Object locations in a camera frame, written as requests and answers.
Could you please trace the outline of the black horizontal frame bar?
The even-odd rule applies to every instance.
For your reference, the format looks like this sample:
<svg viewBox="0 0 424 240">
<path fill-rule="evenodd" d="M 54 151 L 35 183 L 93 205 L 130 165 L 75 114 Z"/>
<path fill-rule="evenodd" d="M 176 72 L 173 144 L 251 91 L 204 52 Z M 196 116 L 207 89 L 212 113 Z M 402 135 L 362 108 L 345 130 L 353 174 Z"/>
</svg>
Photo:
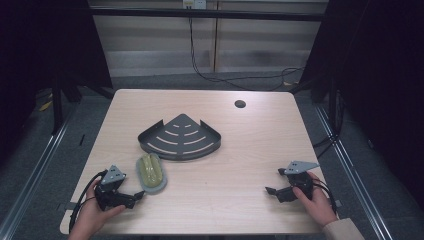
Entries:
<svg viewBox="0 0 424 240">
<path fill-rule="evenodd" d="M 213 18 L 213 19 L 249 19 L 249 20 L 281 20 L 321 22 L 324 14 L 252 12 L 229 10 L 196 10 L 196 9 L 135 9 L 135 8 L 90 8 L 92 15 L 105 16 L 143 16 L 143 17 L 180 17 L 180 18 Z"/>
</svg>

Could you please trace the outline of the dark grey corner shelf tray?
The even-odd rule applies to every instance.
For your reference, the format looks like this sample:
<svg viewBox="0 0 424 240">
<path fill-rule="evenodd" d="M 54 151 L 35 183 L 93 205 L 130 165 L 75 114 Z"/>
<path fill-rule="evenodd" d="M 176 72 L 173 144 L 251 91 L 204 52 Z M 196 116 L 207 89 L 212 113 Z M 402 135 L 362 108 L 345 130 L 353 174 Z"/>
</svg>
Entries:
<svg viewBox="0 0 424 240">
<path fill-rule="evenodd" d="M 211 154 L 221 146 L 221 135 L 204 121 L 180 114 L 168 123 L 160 120 L 138 135 L 140 147 L 161 159 L 188 161 Z"/>
</svg>

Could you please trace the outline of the black curtain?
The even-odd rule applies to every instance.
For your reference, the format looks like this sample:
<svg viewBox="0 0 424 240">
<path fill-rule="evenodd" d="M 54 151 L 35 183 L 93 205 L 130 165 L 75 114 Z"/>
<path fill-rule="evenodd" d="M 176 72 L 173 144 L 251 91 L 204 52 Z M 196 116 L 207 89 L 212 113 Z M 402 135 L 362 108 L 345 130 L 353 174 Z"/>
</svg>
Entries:
<svg viewBox="0 0 424 240">
<path fill-rule="evenodd" d="M 328 0 L 300 82 L 340 91 L 424 209 L 424 0 Z"/>
<path fill-rule="evenodd" d="M 69 100 L 112 86 L 88 0 L 0 0 L 0 166 L 16 149 L 39 90 Z"/>
</svg>

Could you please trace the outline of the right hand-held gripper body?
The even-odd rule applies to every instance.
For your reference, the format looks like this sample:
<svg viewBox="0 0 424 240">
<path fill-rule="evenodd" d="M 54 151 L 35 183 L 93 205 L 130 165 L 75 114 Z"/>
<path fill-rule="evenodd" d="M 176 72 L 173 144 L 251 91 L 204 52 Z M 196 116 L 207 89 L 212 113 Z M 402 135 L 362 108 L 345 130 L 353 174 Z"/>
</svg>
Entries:
<svg viewBox="0 0 424 240">
<path fill-rule="evenodd" d="M 311 199 L 313 180 L 312 177 L 308 174 L 308 170 L 317 168 L 318 166 L 318 163 L 313 162 L 292 161 L 285 168 L 285 177 L 288 179 L 290 186 L 277 190 L 276 197 L 279 202 L 292 202 L 297 199 L 292 191 L 293 187 L 298 187 L 309 199 Z"/>
</svg>

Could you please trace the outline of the person's left hand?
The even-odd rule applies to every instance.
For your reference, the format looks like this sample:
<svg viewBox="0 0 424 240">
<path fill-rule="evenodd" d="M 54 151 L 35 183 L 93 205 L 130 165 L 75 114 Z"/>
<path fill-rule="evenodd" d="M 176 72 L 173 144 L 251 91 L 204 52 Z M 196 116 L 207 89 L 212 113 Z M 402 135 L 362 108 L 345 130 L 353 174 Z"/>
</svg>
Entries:
<svg viewBox="0 0 424 240">
<path fill-rule="evenodd" d="M 105 223 L 111 218 L 121 214 L 126 207 L 119 205 L 114 208 L 102 211 L 97 203 L 94 188 L 98 180 L 94 180 L 86 192 L 86 200 L 80 210 L 75 225 L 68 240 L 90 240 Z"/>
</svg>

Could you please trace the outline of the black metal stand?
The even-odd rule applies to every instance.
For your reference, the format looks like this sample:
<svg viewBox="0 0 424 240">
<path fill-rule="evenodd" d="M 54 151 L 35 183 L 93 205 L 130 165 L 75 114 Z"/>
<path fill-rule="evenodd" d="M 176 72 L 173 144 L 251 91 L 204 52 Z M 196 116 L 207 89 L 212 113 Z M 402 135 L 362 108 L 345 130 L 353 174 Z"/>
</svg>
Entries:
<svg viewBox="0 0 424 240">
<path fill-rule="evenodd" d="M 52 99 L 53 99 L 53 112 L 54 124 L 52 134 L 55 135 L 59 132 L 63 124 L 63 111 L 61 100 L 61 84 L 58 76 L 55 76 L 52 81 Z"/>
</svg>

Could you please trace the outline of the white wall power outlet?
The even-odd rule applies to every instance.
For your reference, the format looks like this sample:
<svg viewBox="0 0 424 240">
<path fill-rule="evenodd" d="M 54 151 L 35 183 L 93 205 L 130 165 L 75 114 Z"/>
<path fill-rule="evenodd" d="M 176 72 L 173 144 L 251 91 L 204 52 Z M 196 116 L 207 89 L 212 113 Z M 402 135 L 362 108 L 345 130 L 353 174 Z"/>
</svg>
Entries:
<svg viewBox="0 0 424 240">
<path fill-rule="evenodd" d="M 184 9 L 197 9 L 197 10 L 207 9 L 206 0 L 182 0 L 182 5 Z"/>
</svg>

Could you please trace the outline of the metal floor rail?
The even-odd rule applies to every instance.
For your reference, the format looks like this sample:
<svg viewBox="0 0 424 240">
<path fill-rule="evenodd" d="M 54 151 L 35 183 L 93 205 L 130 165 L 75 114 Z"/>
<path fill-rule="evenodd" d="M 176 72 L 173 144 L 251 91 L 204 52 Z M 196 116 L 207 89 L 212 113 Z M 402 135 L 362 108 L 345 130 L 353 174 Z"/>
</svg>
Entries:
<svg viewBox="0 0 424 240">
<path fill-rule="evenodd" d="M 329 116 L 325 109 L 322 106 L 316 106 L 315 110 L 327 136 L 330 139 L 330 146 L 334 149 L 377 238 L 379 240 L 395 240 L 386 224 L 386 221 L 382 217 L 359 173 L 357 172 L 343 142 L 336 136 L 330 127 Z"/>
<path fill-rule="evenodd" d="M 56 132 L 49 138 L 43 153 L 38 159 L 33 171 L 26 177 L 26 182 L 20 191 L 15 203 L 8 211 L 3 223 L 0 225 L 0 240 L 12 240 L 17 227 L 19 226 L 28 206 L 37 190 L 41 179 L 43 178 L 57 148 L 67 131 L 69 121 L 73 118 L 76 105 L 73 105 L 63 123 L 59 126 Z"/>
</svg>

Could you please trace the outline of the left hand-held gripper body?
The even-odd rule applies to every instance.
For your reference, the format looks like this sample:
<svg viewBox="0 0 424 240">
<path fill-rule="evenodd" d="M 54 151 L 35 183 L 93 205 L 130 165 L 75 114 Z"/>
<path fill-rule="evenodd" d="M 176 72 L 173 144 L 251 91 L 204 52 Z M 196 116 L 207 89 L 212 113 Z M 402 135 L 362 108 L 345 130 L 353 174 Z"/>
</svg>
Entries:
<svg viewBox="0 0 424 240">
<path fill-rule="evenodd" d="M 99 207 L 105 211 L 107 208 L 124 205 L 132 209 L 137 201 L 134 195 L 123 194 L 118 191 L 126 178 L 116 165 L 112 165 L 96 185 L 94 193 Z"/>
</svg>

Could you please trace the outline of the yellow-green soap bar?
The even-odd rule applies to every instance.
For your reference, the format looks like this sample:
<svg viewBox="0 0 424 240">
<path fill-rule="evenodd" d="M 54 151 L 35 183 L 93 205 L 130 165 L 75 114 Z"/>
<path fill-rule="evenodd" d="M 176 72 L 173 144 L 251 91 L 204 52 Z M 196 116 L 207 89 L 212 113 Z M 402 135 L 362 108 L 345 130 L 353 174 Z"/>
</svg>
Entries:
<svg viewBox="0 0 424 240">
<path fill-rule="evenodd" d="M 163 180 L 159 158 L 155 154 L 145 154 L 139 160 L 142 182 L 150 188 L 157 187 Z"/>
</svg>

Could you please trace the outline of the person's right hand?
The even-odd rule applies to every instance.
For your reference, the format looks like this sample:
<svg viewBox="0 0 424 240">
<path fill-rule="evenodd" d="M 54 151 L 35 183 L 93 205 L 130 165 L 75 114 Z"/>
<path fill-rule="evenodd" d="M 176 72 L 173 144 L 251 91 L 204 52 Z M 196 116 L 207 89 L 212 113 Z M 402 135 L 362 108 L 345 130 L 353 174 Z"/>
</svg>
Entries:
<svg viewBox="0 0 424 240">
<path fill-rule="evenodd" d="M 327 196 L 320 187 L 313 187 L 311 199 L 309 199 L 298 187 L 293 187 L 292 191 L 297 199 L 303 204 L 306 212 L 321 228 L 338 220 Z"/>
</svg>

